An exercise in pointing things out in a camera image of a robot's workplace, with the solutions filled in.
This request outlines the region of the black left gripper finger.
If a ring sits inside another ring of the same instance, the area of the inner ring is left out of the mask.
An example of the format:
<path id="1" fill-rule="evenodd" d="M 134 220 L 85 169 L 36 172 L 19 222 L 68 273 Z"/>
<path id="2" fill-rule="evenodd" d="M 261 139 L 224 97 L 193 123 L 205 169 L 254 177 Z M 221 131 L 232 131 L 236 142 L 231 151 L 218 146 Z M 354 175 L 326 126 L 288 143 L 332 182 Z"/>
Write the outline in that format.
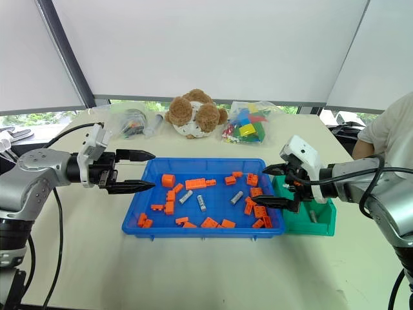
<path id="1" fill-rule="evenodd" d="M 147 191 L 155 186 L 155 183 L 147 181 L 125 180 L 123 182 L 112 182 L 106 186 L 106 190 L 109 194 L 135 194 Z"/>
<path id="2" fill-rule="evenodd" d="M 154 159 L 156 156 L 150 152 L 144 150 L 129 150 L 129 149 L 117 149 L 116 150 L 116 163 L 121 160 L 126 161 L 149 161 Z"/>

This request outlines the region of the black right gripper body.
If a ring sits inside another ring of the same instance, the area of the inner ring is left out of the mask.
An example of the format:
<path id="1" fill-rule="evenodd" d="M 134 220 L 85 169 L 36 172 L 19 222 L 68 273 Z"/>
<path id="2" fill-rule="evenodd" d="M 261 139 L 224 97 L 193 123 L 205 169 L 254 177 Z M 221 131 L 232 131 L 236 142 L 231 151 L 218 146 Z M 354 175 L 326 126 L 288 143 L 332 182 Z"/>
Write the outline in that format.
<path id="1" fill-rule="evenodd" d="M 302 181 L 309 181 L 307 172 L 301 168 L 298 162 L 288 161 L 285 168 L 285 183 L 287 189 L 293 193 L 293 198 L 287 200 L 284 209 L 290 212 L 299 212 L 301 202 L 310 202 L 313 199 L 311 186 L 305 185 Z"/>

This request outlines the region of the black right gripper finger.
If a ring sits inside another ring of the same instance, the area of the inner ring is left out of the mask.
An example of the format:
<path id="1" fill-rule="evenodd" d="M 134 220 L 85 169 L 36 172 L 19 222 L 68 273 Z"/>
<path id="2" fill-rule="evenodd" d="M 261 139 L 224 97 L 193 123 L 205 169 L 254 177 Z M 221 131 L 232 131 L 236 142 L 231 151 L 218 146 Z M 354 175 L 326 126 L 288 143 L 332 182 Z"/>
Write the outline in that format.
<path id="1" fill-rule="evenodd" d="M 273 209 L 293 209 L 293 201 L 287 198 L 280 198 L 271 195 L 258 195 L 252 198 L 252 201 L 258 205 L 262 205 Z"/>
<path id="2" fill-rule="evenodd" d="M 285 175 L 287 171 L 287 165 L 285 163 L 279 163 L 279 164 L 272 164 L 267 167 L 265 167 L 262 170 L 263 174 L 268 174 L 271 176 L 282 176 Z"/>

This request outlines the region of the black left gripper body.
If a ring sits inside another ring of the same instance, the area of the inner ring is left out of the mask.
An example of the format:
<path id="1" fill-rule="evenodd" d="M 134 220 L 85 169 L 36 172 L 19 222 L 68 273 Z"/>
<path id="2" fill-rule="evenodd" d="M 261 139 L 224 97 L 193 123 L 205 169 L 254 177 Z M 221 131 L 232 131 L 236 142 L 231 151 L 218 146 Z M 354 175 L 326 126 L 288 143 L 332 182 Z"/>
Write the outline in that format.
<path id="1" fill-rule="evenodd" d="M 88 180 L 100 189 L 111 189 L 117 180 L 115 152 L 104 152 L 88 166 Z"/>

